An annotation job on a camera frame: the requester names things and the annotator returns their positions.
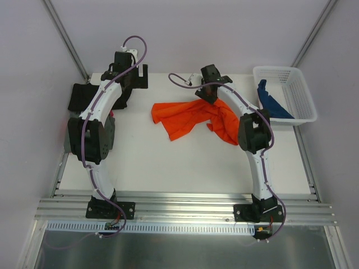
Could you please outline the orange t shirt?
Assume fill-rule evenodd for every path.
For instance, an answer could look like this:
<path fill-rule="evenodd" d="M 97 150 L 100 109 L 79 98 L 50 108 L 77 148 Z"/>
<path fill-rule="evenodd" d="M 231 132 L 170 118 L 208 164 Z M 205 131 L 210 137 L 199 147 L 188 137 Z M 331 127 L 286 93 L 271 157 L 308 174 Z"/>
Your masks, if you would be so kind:
<path fill-rule="evenodd" d="M 206 123 L 209 131 L 221 140 L 238 146 L 240 120 L 233 110 L 222 100 L 214 104 L 198 99 L 178 103 L 155 103 L 151 109 L 155 124 L 161 123 L 171 141 L 187 134 L 201 123 Z"/>

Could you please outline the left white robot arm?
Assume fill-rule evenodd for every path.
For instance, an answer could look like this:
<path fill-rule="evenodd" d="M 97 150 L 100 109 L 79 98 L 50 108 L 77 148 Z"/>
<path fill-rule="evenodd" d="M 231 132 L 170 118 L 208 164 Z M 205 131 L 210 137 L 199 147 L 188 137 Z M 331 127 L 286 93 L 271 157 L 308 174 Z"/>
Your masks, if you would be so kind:
<path fill-rule="evenodd" d="M 87 170 L 98 200 L 98 210 L 104 217 L 113 217 L 118 205 L 112 201 L 114 184 L 106 168 L 105 159 L 114 144 L 114 128 L 105 129 L 115 103 L 126 106 L 133 89 L 148 88 L 148 66 L 143 65 L 140 76 L 136 49 L 122 48 L 115 52 L 114 62 L 101 75 L 99 87 L 89 105 L 77 117 L 68 121 L 71 152 Z"/>

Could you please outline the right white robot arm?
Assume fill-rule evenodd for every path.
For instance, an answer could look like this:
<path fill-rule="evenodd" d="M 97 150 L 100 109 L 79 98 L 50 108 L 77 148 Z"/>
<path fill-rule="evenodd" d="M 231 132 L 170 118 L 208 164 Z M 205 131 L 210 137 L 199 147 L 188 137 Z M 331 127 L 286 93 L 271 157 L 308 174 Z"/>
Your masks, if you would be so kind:
<path fill-rule="evenodd" d="M 201 69 L 202 87 L 195 94 L 214 104 L 224 100 L 239 117 L 238 143 L 246 153 L 252 175 L 252 198 L 260 201 L 251 207 L 251 215 L 257 221 L 264 221 L 271 214 L 270 206 L 262 201 L 273 199 L 273 190 L 268 168 L 268 153 L 273 144 L 269 113 L 259 109 L 243 98 L 228 76 L 222 76 L 215 65 Z"/>

